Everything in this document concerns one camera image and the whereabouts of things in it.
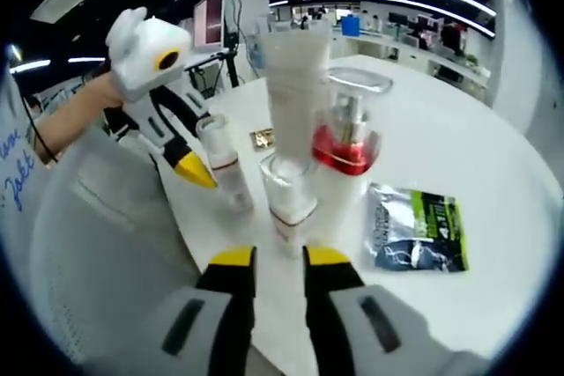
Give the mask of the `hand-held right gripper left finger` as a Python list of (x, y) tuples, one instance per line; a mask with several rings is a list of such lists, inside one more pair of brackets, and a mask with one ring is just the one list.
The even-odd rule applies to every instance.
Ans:
[(193, 287), (169, 295), (118, 345), (97, 375), (243, 375), (255, 326), (256, 248), (227, 249)]

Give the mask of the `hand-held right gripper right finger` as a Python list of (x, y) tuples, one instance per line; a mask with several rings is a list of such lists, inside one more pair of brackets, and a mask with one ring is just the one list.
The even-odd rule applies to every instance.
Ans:
[(379, 285), (362, 282), (329, 247), (302, 250), (306, 323), (321, 375), (478, 375), (479, 356), (448, 349), (424, 316)]

